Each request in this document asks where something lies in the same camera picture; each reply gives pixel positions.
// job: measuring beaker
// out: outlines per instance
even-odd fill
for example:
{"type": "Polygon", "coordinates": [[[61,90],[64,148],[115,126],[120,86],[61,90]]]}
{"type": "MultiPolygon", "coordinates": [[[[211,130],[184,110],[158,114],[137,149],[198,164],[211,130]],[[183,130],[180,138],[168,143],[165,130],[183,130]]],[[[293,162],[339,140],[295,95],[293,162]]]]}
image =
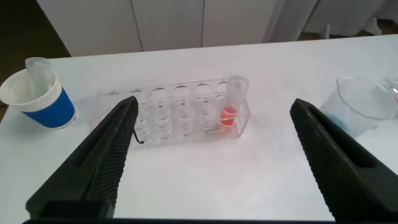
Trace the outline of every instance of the measuring beaker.
{"type": "Polygon", "coordinates": [[[390,119],[398,104],[388,91],[363,78],[339,78],[337,89],[320,110],[352,137],[357,137],[379,121],[390,119]]]}

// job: blue cup band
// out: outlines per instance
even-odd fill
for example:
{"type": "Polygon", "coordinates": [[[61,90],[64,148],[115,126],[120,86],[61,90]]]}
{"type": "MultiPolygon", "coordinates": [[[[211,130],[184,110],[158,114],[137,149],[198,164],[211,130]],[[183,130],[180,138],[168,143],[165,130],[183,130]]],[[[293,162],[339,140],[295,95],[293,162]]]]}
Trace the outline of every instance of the blue cup band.
{"type": "Polygon", "coordinates": [[[60,96],[50,106],[39,111],[23,113],[45,127],[58,128],[67,124],[73,118],[75,108],[62,88],[60,96]]]}

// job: red liquid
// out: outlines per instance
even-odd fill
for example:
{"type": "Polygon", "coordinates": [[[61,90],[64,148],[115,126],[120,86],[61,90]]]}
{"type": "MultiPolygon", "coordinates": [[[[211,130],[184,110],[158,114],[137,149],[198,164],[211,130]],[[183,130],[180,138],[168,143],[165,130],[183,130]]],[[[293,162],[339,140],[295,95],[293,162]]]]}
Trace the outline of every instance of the red liquid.
{"type": "Polygon", "coordinates": [[[221,112],[221,123],[224,126],[230,127],[234,124],[235,122],[235,116],[236,116],[236,109],[234,109],[232,106],[226,106],[224,107],[224,110],[221,112]]]}

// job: cup rim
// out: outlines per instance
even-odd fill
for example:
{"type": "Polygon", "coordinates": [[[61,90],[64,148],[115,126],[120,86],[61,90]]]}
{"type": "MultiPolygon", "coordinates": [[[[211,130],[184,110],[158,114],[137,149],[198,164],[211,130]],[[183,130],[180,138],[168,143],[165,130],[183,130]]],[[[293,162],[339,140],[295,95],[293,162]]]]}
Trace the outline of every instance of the cup rim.
{"type": "MultiPolygon", "coordinates": [[[[338,78],[338,79],[336,79],[337,94],[338,94],[338,96],[340,97],[341,101],[344,103],[344,105],[346,105],[350,110],[354,111],[355,113],[357,113],[357,114],[359,114],[359,115],[361,115],[361,116],[364,116],[365,118],[374,119],[374,120],[376,120],[376,121],[385,121],[385,120],[388,120],[388,119],[390,119],[390,118],[392,118],[392,117],[394,116],[394,114],[393,114],[393,115],[391,115],[391,116],[388,117],[388,118],[377,118],[377,117],[369,116],[369,115],[366,115],[366,114],[364,114],[364,113],[359,112],[357,109],[355,109],[354,107],[352,107],[352,106],[344,99],[344,97],[341,95],[341,93],[340,93],[340,91],[341,91],[340,88],[341,88],[341,87],[340,87],[340,85],[339,85],[339,83],[338,83],[338,80],[362,80],[362,81],[365,81],[365,82],[368,82],[368,83],[371,83],[371,81],[370,81],[370,80],[367,80],[367,79],[365,79],[365,78],[356,78],[356,77],[345,77],[345,78],[338,78]]],[[[372,83],[372,85],[374,85],[374,86],[376,86],[376,87],[379,87],[382,91],[386,92],[386,94],[387,94],[388,91],[387,91],[383,86],[379,85],[378,83],[372,83]]]]}
{"type": "MultiPolygon", "coordinates": [[[[12,77],[16,77],[16,76],[18,76],[18,75],[21,75],[21,74],[24,73],[24,72],[27,73],[26,68],[25,68],[25,69],[22,69],[21,71],[18,71],[18,72],[16,72],[16,73],[12,74],[10,77],[8,77],[8,78],[6,79],[6,81],[4,81],[4,83],[0,86],[0,91],[2,90],[2,88],[5,88],[4,86],[7,85],[7,82],[10,82],[10,80],[11,80],[12,77]]],[[[1,101],[2,101],[3,103],[7,104],[7,105],[10,105],[10,106],[25,106],[25,105],[28,105],[28,104],[31,104],[31,103],[35,103],[36,101],[40,101],[41,99],[43,99],[43,98],[45,98],[47,95],[49,95],[49,94],[52,92],[52,90],[55,88],[55,85],[58,83],[58,77],[54,74],[54,72],[52,72],[52,75],[54,76],[54,83],[53,83],[53,85],[51,86],[51,88],[48,90],[48,92],[46,92],[46,93],[45,93],[44,95],[42,95],[41,97],[39,97],[39,98],[37,98],[37,99],[34,99],[34,100],[32,100],[32,101],[28,101],[28,102],[26,102],[26,103],[10,103],[10,102],[4,101],[3,99],[1,99],[1,101]]]]}

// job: test tube with red liquid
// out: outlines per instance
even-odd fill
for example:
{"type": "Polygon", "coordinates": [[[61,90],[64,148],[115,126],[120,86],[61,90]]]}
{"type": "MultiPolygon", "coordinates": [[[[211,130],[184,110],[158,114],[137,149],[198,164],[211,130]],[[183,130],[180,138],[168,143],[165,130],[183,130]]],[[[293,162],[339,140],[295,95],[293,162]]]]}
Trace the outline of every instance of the test tube with red liquid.
{"type": "Polygon", "coordinates": [[[233,76],[228,79],[225,105],[220,115],[220,121],[224,127],[230,128],[235,124],[235,119],[248,89],[249,80],[247,78],[233,76]]]}

